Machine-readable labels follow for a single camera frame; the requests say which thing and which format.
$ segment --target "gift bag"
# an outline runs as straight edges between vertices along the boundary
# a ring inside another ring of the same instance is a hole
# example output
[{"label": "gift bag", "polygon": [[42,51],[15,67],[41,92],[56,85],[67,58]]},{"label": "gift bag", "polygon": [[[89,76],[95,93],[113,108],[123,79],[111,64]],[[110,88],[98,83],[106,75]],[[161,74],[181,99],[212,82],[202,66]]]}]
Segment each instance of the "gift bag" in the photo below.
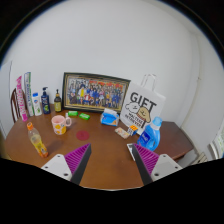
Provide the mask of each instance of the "gift bag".
[{"label": "gift bag", "polygon": [[[149,77],[153,78],[152,90],[145,88]],[[120,120],[128,127],[135,125],[139,135],[146,125],[160,116],[165,104],[166,97],[154,91],[156,78],[156,75],[145,75],[140,86],[130,82],[124,99]]]}]

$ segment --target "pink tube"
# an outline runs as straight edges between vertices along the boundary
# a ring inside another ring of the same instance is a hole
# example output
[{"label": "pink tube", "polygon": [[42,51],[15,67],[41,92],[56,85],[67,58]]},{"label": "pink tube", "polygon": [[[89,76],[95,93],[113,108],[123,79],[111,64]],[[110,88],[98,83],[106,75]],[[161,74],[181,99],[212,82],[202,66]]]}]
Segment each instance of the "pink tube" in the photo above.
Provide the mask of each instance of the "pink tube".
[{"label": "pink tube", "polygon": [[21,79],[22,79],[22,76],[20,76],[16,80],[16,82],[17,82],[17,86],[16,86],[17,101],[18,101],[18,104],[19,104],[19,110],[20,110],[20,115],[22,117],[22,120],[27,121],[27,114],[26,114],[25,104],[24,104],[24,100],[23,100],[23,91],[22,91]]}]

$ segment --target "wooden table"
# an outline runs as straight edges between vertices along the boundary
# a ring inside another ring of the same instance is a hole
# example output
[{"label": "wooden table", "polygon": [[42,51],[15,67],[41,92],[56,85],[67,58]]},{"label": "wooden table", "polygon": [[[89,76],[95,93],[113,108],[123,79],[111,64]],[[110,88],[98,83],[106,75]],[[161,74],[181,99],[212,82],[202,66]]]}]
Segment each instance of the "wooden table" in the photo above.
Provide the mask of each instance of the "wooden table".
[{"label": "wooden table", "polygon": [[[27,122],[21,118],[17,120],[10,130],[6,141],[6,152],[12,160],[37,167],[42,167],[56,154],[67,154],[87,143],[91,143],[92,153],[83,174],[80,186],[94,189],[130,189],[143,186],[138,167],[133,161],[128,143],[136,143],[138,135],[128,139],[121,138],[115,133],[116,127],[100,123],[99,113],[84,112],[90,115],[89,120],[71,117],[72,125],[67,128],[64,135],[56,135],[53,131],[51,119],[55,115],[63,115],[54,111],[51,105],[51,114],[32,116]],[[41,158],[28,138],[27,123],[32,122],[39,131],[42,141],[47,147],[49,156]],[[128,128],[119,121],[118,127]],[[80,130],[89,132],[89,139],[80,141],[76,133]],[[174,160],[193,149],[193,145],[174,122],[163,122],[160,128],[161,141],[154,151],[157,154],[168,154]]]}]

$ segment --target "pink triangle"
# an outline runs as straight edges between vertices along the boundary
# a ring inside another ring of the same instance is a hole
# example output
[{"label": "pink triangle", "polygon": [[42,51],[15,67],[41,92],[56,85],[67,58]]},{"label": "pink triangle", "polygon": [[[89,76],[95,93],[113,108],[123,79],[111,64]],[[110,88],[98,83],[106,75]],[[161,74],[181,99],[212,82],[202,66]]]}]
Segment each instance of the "pink triangle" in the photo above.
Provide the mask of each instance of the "pink triangle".
[{"label": "pink triangle", "polygon": [[88,148],[90,144],[86,144],[82,147],[79,147],[77,149],[74,149],[73,151],[66,154],[65,160],[68,164],[69,169],[71,170],[71,173],[73,174],[77,167],[79,166],[83,155],[85,154],[86,149]]},{"label": "pink triangle", "polygon": [[155,152],[152,152],[150,149],[144,148],[138,144],[134,144],[136,150],[138,151],[142,162],[144,163],[148,173],[151,175],[158,159],[159,155]]}]

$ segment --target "blue bottle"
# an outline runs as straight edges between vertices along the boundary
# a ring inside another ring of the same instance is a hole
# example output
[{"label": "blue bottle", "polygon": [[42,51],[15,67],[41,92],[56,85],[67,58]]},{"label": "blue bottle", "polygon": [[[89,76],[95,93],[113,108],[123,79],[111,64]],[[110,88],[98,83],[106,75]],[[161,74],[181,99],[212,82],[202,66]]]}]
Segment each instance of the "blue bottle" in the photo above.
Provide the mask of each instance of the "blue bottle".
[{"label": "blue bottle", "polygon": [[46,93],[47,87],[43,88],[43,95],[41,96],[41,101],[42,101],[42,106],[43,106],[43,112],[44,114],[50,114],[51,113],[51,108],[49,104],[49,96]]},{"label": "blue bottle", "polygon": [[160,142],[160,127],[162,124],[162,119],[160,117],[155,117],[153,122],[145,127],[139,137],[137,144],[154,151]]}]

